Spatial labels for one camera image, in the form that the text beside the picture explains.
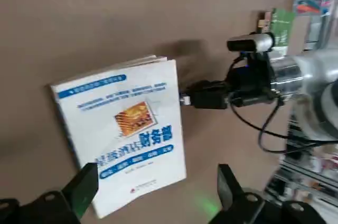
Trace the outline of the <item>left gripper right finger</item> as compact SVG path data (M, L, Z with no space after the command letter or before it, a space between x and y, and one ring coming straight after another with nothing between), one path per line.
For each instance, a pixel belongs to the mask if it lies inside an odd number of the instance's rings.
M218 165L217 191L222 208L211 223L326 223L305 202L285 201L278 206L257 193L245 192L227 164Z

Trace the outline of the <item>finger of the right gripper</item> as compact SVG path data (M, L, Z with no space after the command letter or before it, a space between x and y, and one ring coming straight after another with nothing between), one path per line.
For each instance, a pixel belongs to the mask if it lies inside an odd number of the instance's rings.
M228 104L222 94L193 93L180 95L181 106L192 106L196 109L227 109Z
M228 93L228 86L224 80L200 80L185 88L184 93L186 95L193 95L195 92L221 92L223 94Z

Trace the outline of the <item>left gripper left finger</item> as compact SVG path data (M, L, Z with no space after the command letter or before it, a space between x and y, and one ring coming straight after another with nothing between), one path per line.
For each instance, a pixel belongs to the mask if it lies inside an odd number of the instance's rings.
M21 205L1 199L1 223L80 223L99 187L96 163L87 163L62 190L51 190Z

